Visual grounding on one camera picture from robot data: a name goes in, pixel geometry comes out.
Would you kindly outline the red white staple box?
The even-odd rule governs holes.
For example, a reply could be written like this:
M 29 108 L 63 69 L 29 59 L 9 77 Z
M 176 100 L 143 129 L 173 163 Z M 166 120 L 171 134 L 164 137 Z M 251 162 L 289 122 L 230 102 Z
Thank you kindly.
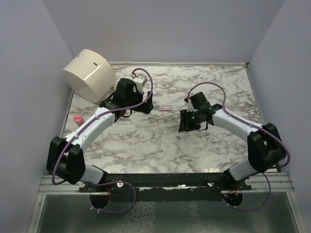
M 159 110 L 160 111 L 172 111 L 172 106 L 171 105 L 160 105 Z

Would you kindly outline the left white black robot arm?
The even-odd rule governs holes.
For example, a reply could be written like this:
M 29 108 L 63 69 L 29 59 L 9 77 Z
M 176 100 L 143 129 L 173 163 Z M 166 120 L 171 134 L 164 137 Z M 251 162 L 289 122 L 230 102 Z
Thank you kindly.
M 103 100 L 94 114 L 78 129 L 64 138 L 56 136 L 50 143 L 47 171 L 70 184 L 90 183 L 94 190 L 106 189 L 105 171 L 85 164 L 84 153 L 90 144 L 108 127 L 121 117 L 126 110 L 149 114 L 153 109 L 152 91 L 143 99 L 143 88 L 147 84 L 146 76 L 133 79 L 121 78 L 116 90 Z

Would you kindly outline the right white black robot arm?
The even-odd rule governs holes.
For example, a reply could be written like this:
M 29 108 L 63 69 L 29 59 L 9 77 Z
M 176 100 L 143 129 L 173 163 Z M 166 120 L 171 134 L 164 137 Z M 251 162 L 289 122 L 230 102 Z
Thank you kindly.
M 180 111 L 180 133 L 203 131 L 212 125 L 231 132 L 247 143 L 247 158 L 224 172 L 223 184 L 227 189 L 234 190 L 241 184 L 242 179 L 256 173 L 264 173 L 286 157 L 275 125 L 238 120 L 222 105 L 211 105 L 202 92 L 185 101 L 188 106 Z

